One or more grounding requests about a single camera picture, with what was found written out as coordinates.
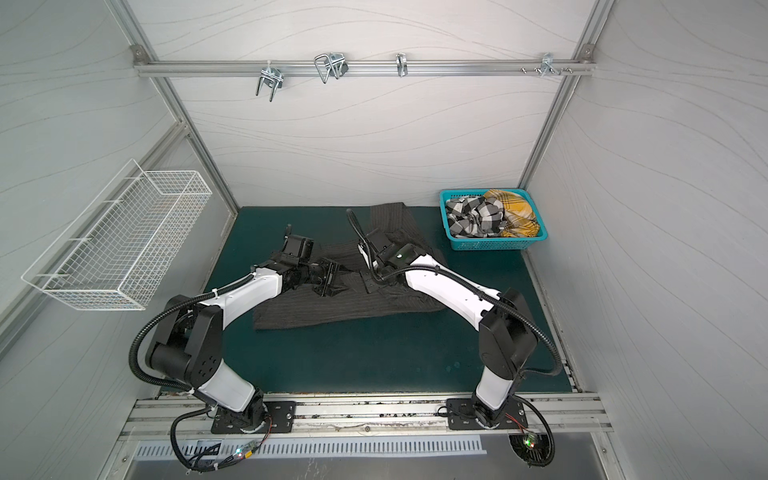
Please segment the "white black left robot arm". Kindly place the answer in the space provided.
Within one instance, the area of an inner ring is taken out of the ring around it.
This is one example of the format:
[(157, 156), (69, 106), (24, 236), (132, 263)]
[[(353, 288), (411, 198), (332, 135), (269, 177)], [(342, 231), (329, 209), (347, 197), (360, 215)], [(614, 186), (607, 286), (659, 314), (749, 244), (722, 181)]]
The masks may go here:
[(336, 261), (311, 258), (313, 241), (287, 234), (282, 249), (251, 268), (245, 277), (197, 297), (178, 295), (137, 336), (131, 367), (140, 371), (138, 346), (153, 331), (146, 365), (161, 373), (161, 383), (187, 390), (224, 416), (233, 428), (254, 432), (268, 421), (263, 394), (223, 359), (227, 327), (256, 306), (303, 285), (320, 296), (345, 290)]

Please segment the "dark grey pinstriped shirt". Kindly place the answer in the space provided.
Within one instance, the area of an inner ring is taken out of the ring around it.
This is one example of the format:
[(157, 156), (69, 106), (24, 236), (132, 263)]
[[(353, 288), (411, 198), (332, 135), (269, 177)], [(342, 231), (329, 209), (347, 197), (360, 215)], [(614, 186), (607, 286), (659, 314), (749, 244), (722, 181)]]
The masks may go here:
[[(402, 202), (372, 206), (369, 229), (380, 231), (394, 243), (414, 244), (440, 262), (445, 260)], [(336, 283), (343, 290), (333, 296), (320, 296), (312, 286), (303, 285), (264, 302), (253, 309), (255, 330), (286, 330), (394, 314), (432, 313), (445, 308), (434, 298), (402, 284), (375, 284), (355, 240), (322, 246), (313, 258), (340, 264)]]

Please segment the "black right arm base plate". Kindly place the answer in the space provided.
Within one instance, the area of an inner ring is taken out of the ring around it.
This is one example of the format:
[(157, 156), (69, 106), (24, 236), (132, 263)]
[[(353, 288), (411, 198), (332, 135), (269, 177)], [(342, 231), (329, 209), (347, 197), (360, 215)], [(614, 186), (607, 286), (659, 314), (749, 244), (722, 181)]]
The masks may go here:
[(521, 402), (508, 399), (500, 410), (490, 410), (474, 398), (449, 398), (437, 410), (452, 431), (517, 430), (525, 432), (528, 421)]

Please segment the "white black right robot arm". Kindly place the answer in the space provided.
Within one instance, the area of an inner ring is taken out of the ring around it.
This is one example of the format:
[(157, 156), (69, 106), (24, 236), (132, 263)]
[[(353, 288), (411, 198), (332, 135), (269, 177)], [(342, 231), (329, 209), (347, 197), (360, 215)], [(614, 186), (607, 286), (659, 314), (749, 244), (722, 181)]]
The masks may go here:
[(398, 244), (376, 234), (361, 238), (358, 249), (374, 282), (396, 283), (440, 302), (478, 334), (483, 364), (471, 397), (472, 415), (483, 429), (494, 429), (529, 357), (539, 344), (519, 293), (502, 293), (474, 283), (443, 266), (424, 249)]

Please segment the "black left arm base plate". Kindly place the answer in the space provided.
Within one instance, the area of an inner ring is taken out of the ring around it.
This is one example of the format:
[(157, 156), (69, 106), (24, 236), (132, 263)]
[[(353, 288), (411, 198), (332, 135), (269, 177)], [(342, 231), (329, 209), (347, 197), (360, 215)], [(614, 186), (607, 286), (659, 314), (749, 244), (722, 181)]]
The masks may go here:
[(293, 428), (294, 401), (258, 399), (242, 412), (218, 407), (211, 426), (213, 434), (290, 433)]

